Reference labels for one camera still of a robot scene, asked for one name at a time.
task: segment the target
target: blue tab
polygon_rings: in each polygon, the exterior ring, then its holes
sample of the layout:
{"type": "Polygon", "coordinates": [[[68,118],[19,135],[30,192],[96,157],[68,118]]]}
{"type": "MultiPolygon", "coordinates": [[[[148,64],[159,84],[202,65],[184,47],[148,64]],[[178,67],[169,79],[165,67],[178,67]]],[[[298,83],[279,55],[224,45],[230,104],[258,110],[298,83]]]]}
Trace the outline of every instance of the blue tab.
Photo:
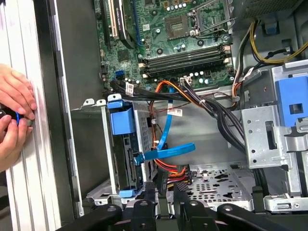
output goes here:
{"type": "Polygon", "coordinates": [[[133,197],[133,196],[135,196],[136,195],[136,193],[135,193],[135,190],[133,190],[133,189],[130,189],[130,190],[121,190],[120,192],[119,192],[119,196],[121,197],[121,198],[130,198],[130,197],[133,197]]]}
{"type": "Polygon", "coordinates": [[[280,79],[276,82],[281,124],[295,126],[299,118],[308,117],[308,76],[280,79]]]}
{"type": "Polygon", "coordinates": [[[130,134],[136,131],[133,109],[110,114],[113,135],[130,134]]]}
{"type": "Polygon", "coordinates": [[[123,100],[112,101],[107,104],[108,109],[115,109],[115,108],[122,108],[123,107],[123,100]]]}

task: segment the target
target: connector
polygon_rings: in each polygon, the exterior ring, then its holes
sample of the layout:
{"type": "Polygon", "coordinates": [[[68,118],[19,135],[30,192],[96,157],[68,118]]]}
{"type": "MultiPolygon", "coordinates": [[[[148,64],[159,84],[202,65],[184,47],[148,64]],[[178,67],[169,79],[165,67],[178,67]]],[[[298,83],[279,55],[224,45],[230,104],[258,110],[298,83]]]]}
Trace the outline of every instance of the connector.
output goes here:
{"type": "Polygon", "coordinates": [[[190,76],[183,76],[180,78],[180,84],[184,86],[184,81],[188,82],[189,85],[192,83],[192,78],[190,76]]]}
{"type": "Polygon", "coordinates": [[[125,71],[119,70],[115,72],[115,78],[118,80],[122,80],[125,78],[125,71]]]}

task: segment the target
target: sticker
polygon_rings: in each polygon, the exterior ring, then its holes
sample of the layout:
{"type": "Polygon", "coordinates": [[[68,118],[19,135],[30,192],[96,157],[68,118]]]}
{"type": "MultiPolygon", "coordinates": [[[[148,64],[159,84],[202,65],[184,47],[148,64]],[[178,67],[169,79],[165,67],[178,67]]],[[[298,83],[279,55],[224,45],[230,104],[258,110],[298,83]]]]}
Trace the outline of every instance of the sticker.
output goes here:
{"type": "Polygon", "coordinates": [[[134,85],[126,82],[125,94],[133,96],[133,93],[134,93],[134,85]]]}
{"type": "Polygon", "coordinates": [[[150,30],[150,24],[142,25],[142,30],[143,30],[143,31],[150,30]]]}
{"type": "Polygon", "coordinates": [[[248,76],[251,75],[252,71],[254,70],[255,67],[252,67],[249,69],[249,71],[247,72],[247,74],[244,76],[244,79],[246,79],[248,76]]]}
{"type": "Polygon", "coordinates": [[[183,116],[183,110],[182,109],[168,109],[167,111],[168,115],[173,115],[173,116],[179,116],[182,117],[183,116]]]}
{"type": "Polygon", "coordinates": [[[179,116],[179,117],[183,116],[183,110],[182,109],[172,108],[172,107],[173,107],[173,104],[168,103],[168,110],[167,110],[168,115],[179,116]]]}

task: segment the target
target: silver metal bracket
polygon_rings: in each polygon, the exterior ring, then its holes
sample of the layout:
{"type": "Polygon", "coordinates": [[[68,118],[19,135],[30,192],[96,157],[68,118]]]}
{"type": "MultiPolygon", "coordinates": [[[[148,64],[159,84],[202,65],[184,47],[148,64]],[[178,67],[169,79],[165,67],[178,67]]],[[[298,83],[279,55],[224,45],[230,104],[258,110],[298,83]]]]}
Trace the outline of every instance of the silver metal bracket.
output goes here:
{"type": "Polygon", "coordinates": [[[291,198],[287,193],[283,195],[264,197],[265,210],[272,213],[284,213],[308,210],[308,198],[291,198]]]}

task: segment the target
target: capacitor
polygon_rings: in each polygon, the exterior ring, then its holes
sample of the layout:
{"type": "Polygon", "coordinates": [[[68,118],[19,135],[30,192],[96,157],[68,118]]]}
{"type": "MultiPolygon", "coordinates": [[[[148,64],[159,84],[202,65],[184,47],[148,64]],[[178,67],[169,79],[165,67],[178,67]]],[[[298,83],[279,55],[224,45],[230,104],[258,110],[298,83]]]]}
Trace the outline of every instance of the capacitor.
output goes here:
{"type": "Polygon", "coordinates": [[[176,47],[174,47],[174,50],[176,50],[177,52],[180,52],[181,51],[181,46],[177,45],[176,47]]]}

